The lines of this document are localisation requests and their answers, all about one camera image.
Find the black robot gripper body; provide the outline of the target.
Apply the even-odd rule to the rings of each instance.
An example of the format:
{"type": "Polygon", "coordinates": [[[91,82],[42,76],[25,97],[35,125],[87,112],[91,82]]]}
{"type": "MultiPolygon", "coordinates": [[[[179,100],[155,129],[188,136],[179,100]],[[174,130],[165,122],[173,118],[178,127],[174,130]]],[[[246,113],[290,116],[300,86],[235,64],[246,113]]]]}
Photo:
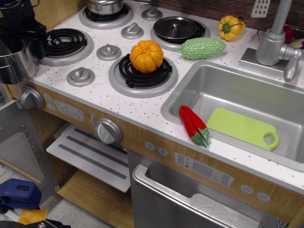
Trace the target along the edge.
{"type": "Polygon", "coordinates": [[[35,19],[34,8],[39,0],[2,0],[0,2],[0,39],[10,51],[23,48],[22,39],[32,42],[35,32],[46,32],[46,26],[35,19]]]}

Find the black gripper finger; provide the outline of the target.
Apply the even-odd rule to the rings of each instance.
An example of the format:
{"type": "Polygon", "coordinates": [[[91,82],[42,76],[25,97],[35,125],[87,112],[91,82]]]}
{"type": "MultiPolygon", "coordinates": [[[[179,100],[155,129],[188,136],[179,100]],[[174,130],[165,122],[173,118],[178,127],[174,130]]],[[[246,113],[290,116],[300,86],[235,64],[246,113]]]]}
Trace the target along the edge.
{"type": "Polygon", "coordinates": [[[47,54],[48,36],[45,31],[34,33],[33,49],[38,59],[42,59],[47,54]]]}

